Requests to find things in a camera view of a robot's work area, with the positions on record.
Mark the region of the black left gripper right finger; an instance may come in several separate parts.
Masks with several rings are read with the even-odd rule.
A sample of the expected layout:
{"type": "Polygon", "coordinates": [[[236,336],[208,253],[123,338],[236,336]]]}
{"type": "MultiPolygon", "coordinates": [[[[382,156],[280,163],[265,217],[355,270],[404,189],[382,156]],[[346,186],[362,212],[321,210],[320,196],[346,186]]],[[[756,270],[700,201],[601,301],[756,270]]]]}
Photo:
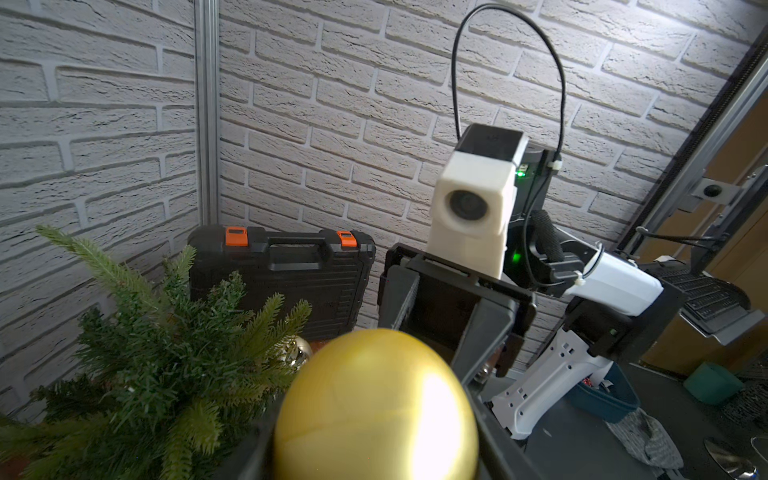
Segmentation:
{"type": "Polygon", "coordinates": [[[478,431],[479,454],[474,478],[534,480],[542,479],[523,450],[501,428],[492,412],[481,401],[477,386],[464,388],[478,431]]]}

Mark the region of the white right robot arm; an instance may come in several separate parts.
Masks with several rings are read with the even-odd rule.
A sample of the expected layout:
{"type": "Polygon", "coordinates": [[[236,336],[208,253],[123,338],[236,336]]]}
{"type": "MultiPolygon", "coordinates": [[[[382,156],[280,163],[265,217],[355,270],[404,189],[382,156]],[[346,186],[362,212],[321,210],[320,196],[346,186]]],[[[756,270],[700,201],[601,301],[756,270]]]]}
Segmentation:
{"type": "Polygon", "coordinates": [[[683,301],[677,288],[533,208],[556,166],[527,164],[519,147],[456,149],[435,187],[426,250],[391,248],[378,298],[382,327],[448,349],[465,381],[497,348],[519,350],[536,292],[571,297],[543,354],[493,398],[496,419],[518,441],[578,383],[600,383],[616,361],[641,356],[683,301]]]}

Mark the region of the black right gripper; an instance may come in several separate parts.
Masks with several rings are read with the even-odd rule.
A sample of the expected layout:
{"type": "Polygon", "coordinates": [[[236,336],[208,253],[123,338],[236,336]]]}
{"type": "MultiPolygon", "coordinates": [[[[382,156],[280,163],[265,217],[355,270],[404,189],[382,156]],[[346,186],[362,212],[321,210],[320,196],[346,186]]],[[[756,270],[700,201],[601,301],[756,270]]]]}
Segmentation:
{"type": "Polygon", "coordinates": [[[535,294],[398,243],[386,254],[378,327],[437,352],[461,384],[483,368],[504,377],[537,314],[535,294]]]}

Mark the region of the matte gold ball ornament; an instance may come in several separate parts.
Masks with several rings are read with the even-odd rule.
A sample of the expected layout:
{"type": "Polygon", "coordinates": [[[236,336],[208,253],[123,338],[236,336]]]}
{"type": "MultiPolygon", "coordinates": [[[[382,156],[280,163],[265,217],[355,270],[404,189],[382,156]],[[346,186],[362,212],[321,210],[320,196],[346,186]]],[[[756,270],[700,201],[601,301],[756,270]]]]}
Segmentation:
{"type": "Polygon", "coordinates": [[[472,479],[475,417],[449,365],[406,333],[360,330],[304,364],[274,432],[277,479],[472,479]]]}

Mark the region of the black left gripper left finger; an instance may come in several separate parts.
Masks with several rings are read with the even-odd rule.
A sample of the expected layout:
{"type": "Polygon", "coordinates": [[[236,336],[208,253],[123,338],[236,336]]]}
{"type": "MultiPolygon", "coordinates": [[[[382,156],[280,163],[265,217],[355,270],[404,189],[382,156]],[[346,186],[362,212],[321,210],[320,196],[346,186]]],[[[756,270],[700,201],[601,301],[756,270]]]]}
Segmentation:
{"type": "Polygon", "coordinates": [[[212,478],[214,480],[275,479],[274,431],[278,415],[278,407],[273,407],[263,414],[215,471],[212,478]]]}

